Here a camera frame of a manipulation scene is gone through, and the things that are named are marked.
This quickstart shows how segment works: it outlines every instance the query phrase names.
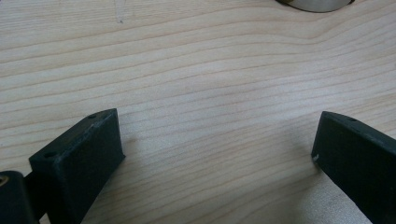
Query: hole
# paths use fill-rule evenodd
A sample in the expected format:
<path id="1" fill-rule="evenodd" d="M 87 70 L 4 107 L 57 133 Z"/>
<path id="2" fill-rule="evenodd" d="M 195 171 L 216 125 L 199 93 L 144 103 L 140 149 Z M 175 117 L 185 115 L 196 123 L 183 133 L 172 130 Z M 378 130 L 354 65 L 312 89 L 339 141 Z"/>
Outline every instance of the hole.
<path id="1" fill-rule="evenodd" d="M 0 175 L 0 187 L 5 185 L 8 182 L 8 176 L 6 175 Z"/>
<path id="2" fill-rule="evenodd" d="M 48 159 L 48 158 L 56 156 L 57 154 L 58 153 L 56 153 L 56 152 L 47 152 L 46 154 L 44 154 L 44 158 Z"/>

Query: black object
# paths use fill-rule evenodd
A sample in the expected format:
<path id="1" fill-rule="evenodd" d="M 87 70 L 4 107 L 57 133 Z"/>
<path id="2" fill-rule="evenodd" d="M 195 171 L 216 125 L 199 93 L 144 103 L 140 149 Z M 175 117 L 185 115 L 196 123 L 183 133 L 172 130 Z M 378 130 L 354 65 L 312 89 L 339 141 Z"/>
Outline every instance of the black object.
<path id="1" fill-rule="evenodd" d="M 396 223 L 396 140 L 323 112 L 312 158 L 373 223 Z"/>
<path id="2" fill-rule="evenodd" d="M 0 173 L 0 222 L 80 223 L 125 156 L 117 109 L 89 115 L 34 154 L 33 172 Z"/>

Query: light wood surface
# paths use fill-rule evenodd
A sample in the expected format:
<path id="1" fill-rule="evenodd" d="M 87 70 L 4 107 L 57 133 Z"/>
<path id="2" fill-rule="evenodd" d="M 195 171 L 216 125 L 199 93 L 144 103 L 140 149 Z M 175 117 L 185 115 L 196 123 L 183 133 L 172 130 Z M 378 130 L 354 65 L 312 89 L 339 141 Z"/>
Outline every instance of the light wood surface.
<path id="1" fill-rule="evenodd" d="M 395 87 L 394 0 L 0 2 L 0 170 L 119 110 L 84 223 L 370 223 L 309 154 L 323 110 L 396 137 Z"/>

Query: black clamp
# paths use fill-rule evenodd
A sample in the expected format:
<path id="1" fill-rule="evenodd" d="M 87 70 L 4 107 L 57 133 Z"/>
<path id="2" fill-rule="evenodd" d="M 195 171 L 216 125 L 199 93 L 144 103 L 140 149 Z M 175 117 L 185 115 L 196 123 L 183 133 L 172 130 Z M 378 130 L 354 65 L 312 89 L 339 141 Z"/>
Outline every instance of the black clamp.
<path id="1" fill-rule="evenodd" d="M 312 159 L 373 223 L 396 223 L 396 140 L 323 112 Z"/>
<path id="2" fill-rule="evenodd" d="M 89 115 L 29 158 L 32 173 L 0 173 L 0 222 L 80 223 L 125 156 L 117 109 Z"/>

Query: wooden table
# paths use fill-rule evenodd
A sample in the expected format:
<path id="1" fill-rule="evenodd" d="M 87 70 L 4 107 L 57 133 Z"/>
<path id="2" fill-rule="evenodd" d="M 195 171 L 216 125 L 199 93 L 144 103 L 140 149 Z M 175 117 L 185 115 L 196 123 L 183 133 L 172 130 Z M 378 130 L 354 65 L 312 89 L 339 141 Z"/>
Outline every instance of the wooden table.
<path id="1" fill-rule="evenodd" d="M 370 223 L 310 151 L 323 110 L 395 137 L 395 103 L 394 0 L 0 2 L 0 170 L 119 110 L 84 223 Z"/>

